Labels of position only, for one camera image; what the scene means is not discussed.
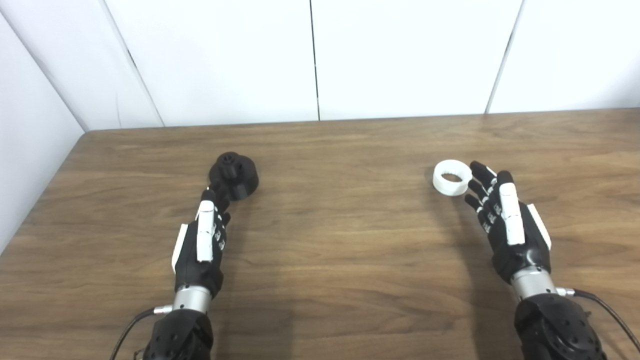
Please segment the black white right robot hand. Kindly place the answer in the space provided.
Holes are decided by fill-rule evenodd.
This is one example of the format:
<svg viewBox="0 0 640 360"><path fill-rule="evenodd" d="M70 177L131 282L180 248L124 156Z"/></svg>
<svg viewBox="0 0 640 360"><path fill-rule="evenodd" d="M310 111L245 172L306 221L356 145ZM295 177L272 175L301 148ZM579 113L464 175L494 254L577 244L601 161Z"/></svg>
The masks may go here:
<svg viewBox="0 0 640 360"><path fill-rule="evenodd" d="M519 198L512 173L494 172L478 161L470 163L470 170L471 192L464 201L487 235L494 271L506 283L526 268L551 272L550 241L541 229L540 217Z"/></svg>

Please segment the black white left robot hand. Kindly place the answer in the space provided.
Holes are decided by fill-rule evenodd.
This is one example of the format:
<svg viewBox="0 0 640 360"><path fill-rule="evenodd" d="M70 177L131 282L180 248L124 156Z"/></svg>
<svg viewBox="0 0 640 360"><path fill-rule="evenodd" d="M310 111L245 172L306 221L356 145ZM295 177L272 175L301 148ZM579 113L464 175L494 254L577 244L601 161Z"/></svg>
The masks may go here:
<svg viewBox="0 0 640 360"><path fill-rule="evenodd" d="M222 289L229 205L227 188L211 183L201 194L194 220L180 225L171 256L176 291L202 287L215 298Z"/></svg>

